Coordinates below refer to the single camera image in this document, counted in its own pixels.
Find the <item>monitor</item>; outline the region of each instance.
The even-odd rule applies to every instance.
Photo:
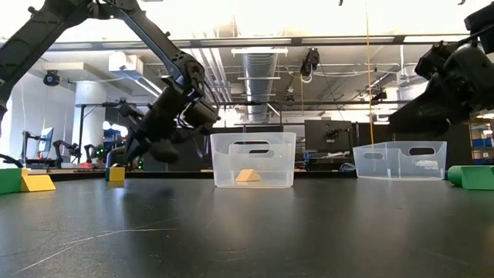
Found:
[[[306,150],[321,152],[351,151],[352,123],[342,120],[306,120]]]
[[[38,151],[39,152],[49,152],[52,147],[52,139],[53,139],[53,127],[45,128],[41,131],[39,135],[39,144]]]

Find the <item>green cylinder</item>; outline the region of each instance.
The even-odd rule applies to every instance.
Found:
[[[448,170],[448,180],[455,186],[462,186],[462,166],[451,166]]]

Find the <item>black table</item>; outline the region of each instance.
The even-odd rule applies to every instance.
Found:
[[[0,197],[0,277],[494,276],[494,192],[446,181],[56,186]]]

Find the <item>silver ventilation duct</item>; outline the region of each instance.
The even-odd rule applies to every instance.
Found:
[[[242,68],[246,78],[274,77],[278,54],[255,53],[242,55]],[[268,101],[273,80],[246,80],[247,100]],[[266,122],[268,107],[266,105],[249,106],[249,120]]]

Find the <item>transparent storage container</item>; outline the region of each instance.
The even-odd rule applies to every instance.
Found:
[[[354,147],[359,178],[444,179],[447,143],[397,141]]]
[[[296,134],[213,134],[211,154],[215,184],[231,188],[287,188],[293,185]],[[254,170],[257,181],[236,181],[242,170]]]

